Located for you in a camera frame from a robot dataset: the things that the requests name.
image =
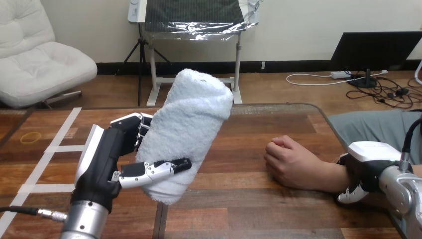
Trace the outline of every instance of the rubber band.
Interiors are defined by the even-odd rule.
[[[25,137],[27,137],[27,136],[29,136],[29,135],[32,135],[32,134],[38,135],[38,138],[36,138],[36,139],[35,139],[35,140],[33,140],[33,141],[29,141],[29,142],[25,142],[25,141],[23,141],[23,138],[25,138]],[[41,138],[41,134],[40,134],[40,133],[38,133],[38,132],[29,132],[29,133],[27,133],[27,134],[24,134],[24,135],[20,138],[20,142],[21,142],[21,143],[23,143],[23,144],[30,144],[30,143],[35,143],[35,142],[37,142],[40,138]]]

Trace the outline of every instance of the white cable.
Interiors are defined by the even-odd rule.
[[[386,73],[387,73],[387,71],[382,71],[381,73],[373,74],[371,76],[379,76],[379,75],[384,75]],[[346,80],[346,81],[337,81],[337,82],[326,83],[326,84],[303,84],[303,83],[294,83],[294,82],[289,81],[289,78],[291,76],[331,77],[331,75],[329,75],[329,76],[319,76],[319,75],[310,75],[310,74],[292,74],[292,75],[289,75],[288,77],[286,77],[287,82],[289,82],[290,84],[293,84],[293,85],[298,85],[298,86],[328,86],[328,85],[335,85],[335,84],[340,84],[340,83],[344,83],[344,82],[355,81],[355,80],[360,80],[360,79],[366,78],[366,76],[364,76],[364,77],[360,77],[360,78],[356,78],[356,79],[350,79],[350,80]]]

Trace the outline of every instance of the robotic hand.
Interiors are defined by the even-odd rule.
[[[79,161],[69,213],[56,220],[64,222],[61,239],[99,239],[112,201],[122,188],[139,187],[191,168],[189,159],[176,159],[134,163],[118,170],[119,157],[139,148],[151,120],[151,115],[133,113],[113,120],[108,129],[93,125]],[[52,213],[46,215],[54,219]]]
[[[346,193],[338,196],[343,204],[362,200],[369,193],[382,192],[406,221],[404,230],[409,239],[422,238],[422,179],[402,155],[386,143],[355,142],[340,157],[352,178]]]

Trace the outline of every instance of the rolled towel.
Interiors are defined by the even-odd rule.
[[[143,186],[153,200],[178,201],[192,183],[212,141],[230,116],[233,94],[220,80],[190,69],[181,71],[167,100],[154,115],[136,155],[137,162],[188,158],[191,169]]]

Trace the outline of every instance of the computer monitor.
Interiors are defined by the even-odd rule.
[[[366,78],[348,83],[373,88],[371,70],[399,70],[422,38],[422,31],[345,32],[331,58],[331,70],[364,71]]]

